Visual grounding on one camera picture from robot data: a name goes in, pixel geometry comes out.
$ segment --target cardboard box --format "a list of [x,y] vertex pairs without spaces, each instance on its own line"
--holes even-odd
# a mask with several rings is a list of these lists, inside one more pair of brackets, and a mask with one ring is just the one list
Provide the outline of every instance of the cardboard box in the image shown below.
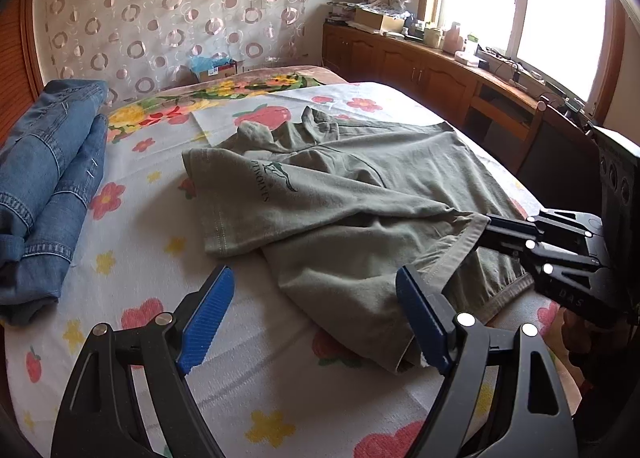
[[198,79],[201,83],[206,81],[215,81],[216,79],[223,79],[229,76],[235,76],[238,73],[238,63],[223,64],[222,66],[215,66],[210,70],[203,70],[198,74]]
[[354,21],[378,31],[402,32],[402,27],[404,27],[404,18],[372,13],[360,7],[356,9]]

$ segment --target folded jeans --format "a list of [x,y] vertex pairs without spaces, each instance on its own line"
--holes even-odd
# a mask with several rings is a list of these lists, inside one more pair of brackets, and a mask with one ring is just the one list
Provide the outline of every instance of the folded jeans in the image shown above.
[[102,180],[107,125],[104,115],[96,115],[24,241],[21,259],[0,268],[0,318],[9,324],[27,324],[60,297],[89,202]]
[[0,265],[21,257],[20,239],[78,153],[108,91],[104,81],[53,80],[0,150]]

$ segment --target floral bedsheet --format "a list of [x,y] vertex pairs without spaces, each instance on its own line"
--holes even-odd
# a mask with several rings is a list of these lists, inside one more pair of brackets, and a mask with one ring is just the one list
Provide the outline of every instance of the floral bedsheet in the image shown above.
[[[18,423],[44,457],[89,330],[101,322],[113,329],[142,326],[161,311],[173,311],[217,263],[204,252],[194,210],[197,190],[182,164],[184,149],[214,145],[243,120],[271,128],[298,120],[305,106],[347,117],[441,121],[396,90],[374,83],[314,86],[306,76],[291,74],[271,81],[262,81],[259,89],[224,81],[204,90],[188,88],[172,100],[156,96],[111,116],[112,130],[119,132],[107,146],[104,180],[90,204],[60,303],[27,328],[5,333]],[[295,85],[300,88],[270,93]],[[259,94],[248,96],[251,92]],[[183,107],[183,102],[190,104]],[[526,189],[462,138],[524,214],[538,211],[540,204]],[[414,368],[393,376],[348,351],[279,291],[258,252],[225,263],[236,275],[233,302],[204,363],[187,376],[225,454],[402,457],[436,397],[437,371]],[[495,324],[515,327],[529,321],[545,330],[554,312],[548,299],[525,292],[500,312]],[[170,456],[144,372],[134,369],[133,374],[152,446]],[[487,373],[475,428],[489,409],[494,378]]]
[[321,82],[296,72],[273,74],[267,77],[247,76],[226,78],[220,81],[194,85],[159,93],[118,108],[109,116],[108,143],[117,143],[134,131],[166,121],[183,124],[196,110],[218,106],[229,99],[254,97],[283,90],[295,90],[319,86]]

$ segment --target plastic container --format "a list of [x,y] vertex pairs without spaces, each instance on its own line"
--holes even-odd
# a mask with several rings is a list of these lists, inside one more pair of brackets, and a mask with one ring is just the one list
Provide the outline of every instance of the plastic container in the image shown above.
[[480,58],[476,58],[473,54],[466,52],[465,50],[459,50],[454,54],[454,59],[457,63],[465,64],[466,66],[478,66]]
[[464,43],[465,38],[460,36],[460,24],[453,22],[451,28],[444,34],[442,50],[450,54],[455,54],[458,50],[462,50]]
[[431,48],[440,48],[442,31],[437,28],[424,29],[424,44]]
[[466,37],[465,52],[469,55],[475,56],[478,51],[478,38],[473,34],[469,34]]

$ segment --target window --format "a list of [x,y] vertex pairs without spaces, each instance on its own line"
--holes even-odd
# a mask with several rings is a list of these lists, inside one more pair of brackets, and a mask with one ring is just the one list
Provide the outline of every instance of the window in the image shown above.
[[442,0],[439,26],[460,22],[484,47],[504,52],[586,102],[604,37],[606,0]]

